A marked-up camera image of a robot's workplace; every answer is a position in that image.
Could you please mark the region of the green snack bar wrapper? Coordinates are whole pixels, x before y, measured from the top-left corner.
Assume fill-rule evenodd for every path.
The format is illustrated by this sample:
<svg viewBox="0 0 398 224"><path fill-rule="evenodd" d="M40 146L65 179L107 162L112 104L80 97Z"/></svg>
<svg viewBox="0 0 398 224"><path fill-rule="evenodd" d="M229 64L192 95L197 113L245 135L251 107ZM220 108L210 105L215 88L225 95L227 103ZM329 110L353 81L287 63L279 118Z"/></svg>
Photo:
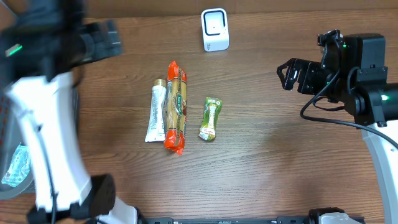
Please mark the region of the green snack bar wrapper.
<svg viewBox="0 0 398 224"><path fill-rule="evenodd" d="M204 105L203 121L198 136L205 141L212 141L216 137L218 116L223 102L218 98L207 97Z"/></svg>

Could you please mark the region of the orange biscuit roll pack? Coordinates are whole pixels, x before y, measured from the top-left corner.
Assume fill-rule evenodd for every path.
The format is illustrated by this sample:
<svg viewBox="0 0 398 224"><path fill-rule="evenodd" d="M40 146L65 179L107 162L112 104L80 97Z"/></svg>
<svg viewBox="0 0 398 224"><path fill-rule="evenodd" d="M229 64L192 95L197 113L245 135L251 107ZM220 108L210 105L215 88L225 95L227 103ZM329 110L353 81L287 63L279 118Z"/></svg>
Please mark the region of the orange biscuit roll pack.
<svg viewBox="0 0 398 224"><path fill-rule="evenodd" d="M164 146L178 155L185 147L187 123L187 76L176 61L170 63L167 74L167 115Z"/></svg>

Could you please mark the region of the white tube with gold cap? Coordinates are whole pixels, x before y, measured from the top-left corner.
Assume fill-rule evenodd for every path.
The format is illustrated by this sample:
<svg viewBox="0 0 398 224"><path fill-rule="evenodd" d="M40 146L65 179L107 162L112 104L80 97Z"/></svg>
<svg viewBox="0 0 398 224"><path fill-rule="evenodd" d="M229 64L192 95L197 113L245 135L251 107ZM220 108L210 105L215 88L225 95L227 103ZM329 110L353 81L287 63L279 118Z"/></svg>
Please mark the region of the white tube with gold cap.
<svg viewBox="0 0 398 224"><path fill-rule="evenodd" d="M167 93L166 81L154 80L151 93L150 118L145 142L161 142L165 140L163 110Z"/></svg>

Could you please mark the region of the teal tissue packet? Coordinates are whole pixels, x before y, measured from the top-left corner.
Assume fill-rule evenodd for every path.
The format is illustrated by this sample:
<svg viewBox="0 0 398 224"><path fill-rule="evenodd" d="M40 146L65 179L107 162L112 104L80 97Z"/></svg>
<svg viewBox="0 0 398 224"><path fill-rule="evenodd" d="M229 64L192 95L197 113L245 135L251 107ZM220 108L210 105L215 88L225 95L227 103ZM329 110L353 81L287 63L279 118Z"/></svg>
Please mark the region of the teal tissue packet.
<svg viewBox="0 0 398 224"><path fill-rule="evenodd" d="M4 174L1 183L11 187L21 184L30 172L29 148L19 144L12 155L11 164Z"/></svg>

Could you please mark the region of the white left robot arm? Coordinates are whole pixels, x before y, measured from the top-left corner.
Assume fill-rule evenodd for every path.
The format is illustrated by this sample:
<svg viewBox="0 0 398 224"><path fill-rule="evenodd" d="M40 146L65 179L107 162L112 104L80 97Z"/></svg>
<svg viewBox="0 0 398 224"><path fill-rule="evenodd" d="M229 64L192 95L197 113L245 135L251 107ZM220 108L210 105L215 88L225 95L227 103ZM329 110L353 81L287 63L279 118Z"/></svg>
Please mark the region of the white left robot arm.
<svg viewBox="0 0 398 224"><path fill-rule="evenodd" d="M36 200L27 220L137 224L137 209L116 195L113 177L89 175L80 156L72 70L121 54L114 22L85 24L84 16L83 1L32 1L1 32L1 74L10 81L4 92L34 175Z"/></svg>

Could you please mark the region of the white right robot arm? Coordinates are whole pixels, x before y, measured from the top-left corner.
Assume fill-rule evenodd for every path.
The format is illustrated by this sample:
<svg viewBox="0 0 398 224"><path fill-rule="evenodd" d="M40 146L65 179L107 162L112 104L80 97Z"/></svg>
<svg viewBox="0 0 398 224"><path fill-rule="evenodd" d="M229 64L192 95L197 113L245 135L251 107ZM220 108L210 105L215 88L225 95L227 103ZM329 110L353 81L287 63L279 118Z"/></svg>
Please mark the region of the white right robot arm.
<svg viewBox="0 0 398 224"><path fill-rule="evenodd" d="M331 30L317 37L323 49L320 62L291 58L277 67L282 88L312 99L301 109L303 119L351 126L361 130L376 171L384 221L397 223L397 84L387 82L386 39L377 33L343 35ZM342 102L354 120L305 115L322 99Z"/></svg>

